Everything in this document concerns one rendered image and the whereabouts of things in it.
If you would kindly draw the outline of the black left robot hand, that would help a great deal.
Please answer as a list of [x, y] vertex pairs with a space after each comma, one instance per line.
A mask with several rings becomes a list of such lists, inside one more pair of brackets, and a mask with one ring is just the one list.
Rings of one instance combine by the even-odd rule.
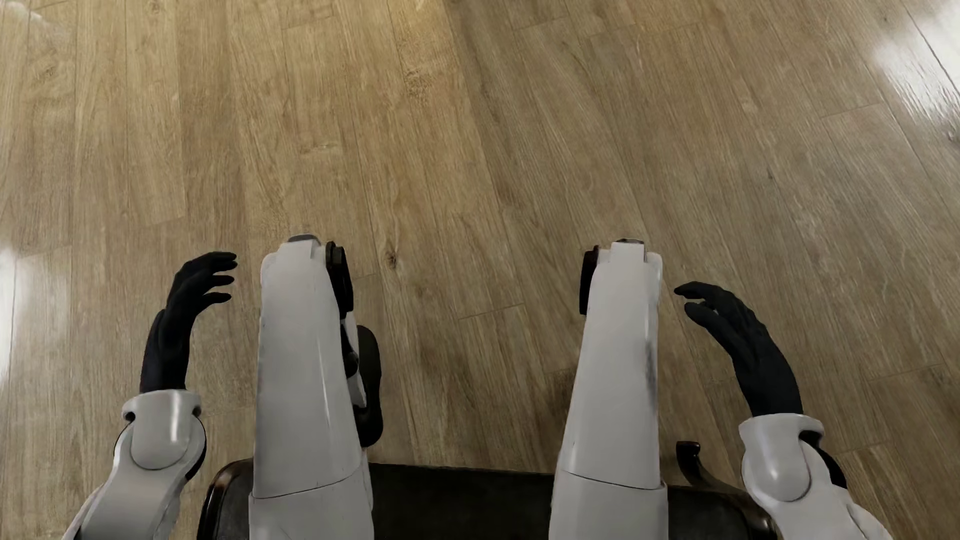
[[141, 394], [186, 389], [194, 323], [207, 308], [232, 299], [230, 293], [214, 289], [234, 282], [226, 272], [237, 267], [236, 259], [234, 252], [210, 251], [186, 261], [175, 273], [165, 306], [150, 326], [139, 380]]

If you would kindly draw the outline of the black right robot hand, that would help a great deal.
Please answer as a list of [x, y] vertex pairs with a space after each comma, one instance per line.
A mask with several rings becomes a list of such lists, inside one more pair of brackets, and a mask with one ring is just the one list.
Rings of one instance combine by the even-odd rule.
[[733, 292], [690, 281], [674, 289], [688, 319], [726, 351], [753, 417], [804, 414], [797, 379], [766, 325]]

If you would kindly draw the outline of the white right robot leg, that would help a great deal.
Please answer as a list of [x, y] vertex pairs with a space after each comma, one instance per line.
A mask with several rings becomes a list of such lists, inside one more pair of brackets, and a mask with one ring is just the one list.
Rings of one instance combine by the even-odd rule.
[[549, 540], [667, 540], [658, 415], [663, 260], [639, 239], [582, 259], [578, 366], [558, 454]]

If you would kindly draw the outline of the white robot leg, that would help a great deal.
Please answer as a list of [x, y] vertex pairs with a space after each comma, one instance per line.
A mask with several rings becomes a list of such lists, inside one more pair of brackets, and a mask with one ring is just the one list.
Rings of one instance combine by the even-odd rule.
[[380, 365], [345, 249], [291, 236], [264, 257], [260, 286], [249, 539], [375, 540]]
[[582, 259], [578, 366], [558, 454], [549, 540], [667, 540], [658, 415], [663, 260], [639, 239]]

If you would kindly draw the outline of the white left robot leg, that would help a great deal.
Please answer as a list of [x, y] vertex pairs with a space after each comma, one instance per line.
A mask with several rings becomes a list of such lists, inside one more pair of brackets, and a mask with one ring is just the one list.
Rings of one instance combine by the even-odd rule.
[[260, 286], [249, 539], [375, 540], [380, 365], [345, 249], [291, 236], [264, 257]]

